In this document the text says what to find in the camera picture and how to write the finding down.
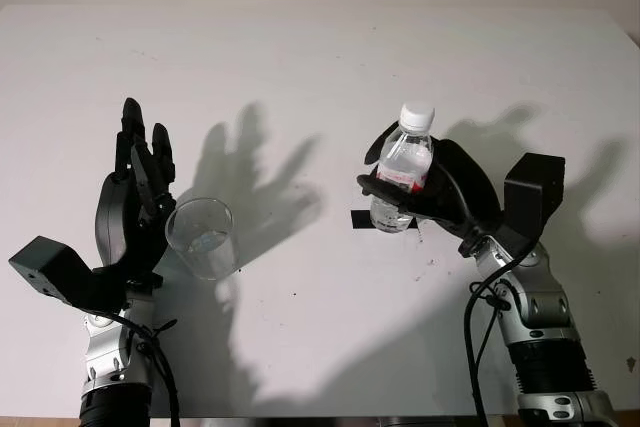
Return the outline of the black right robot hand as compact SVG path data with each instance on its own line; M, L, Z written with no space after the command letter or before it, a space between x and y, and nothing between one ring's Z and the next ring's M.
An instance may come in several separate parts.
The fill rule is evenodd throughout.
M468 258L482 239L492 234L502 214L498 196L482 168L450 139L432 140L433 161L422 191L409 193L376 177L361 174L357 182L365 195L390 203L401 214L429 219L461 239L458 252Z

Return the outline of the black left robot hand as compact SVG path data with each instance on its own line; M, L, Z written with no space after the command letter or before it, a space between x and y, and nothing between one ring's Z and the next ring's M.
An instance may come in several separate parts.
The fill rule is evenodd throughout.
M157 277L168 242L165 226L176 207L173 151L166 127L154 125L146 140L140 104L124 102L116 136L114 170L105 178L95 216L95 237L105 273L126 283Z

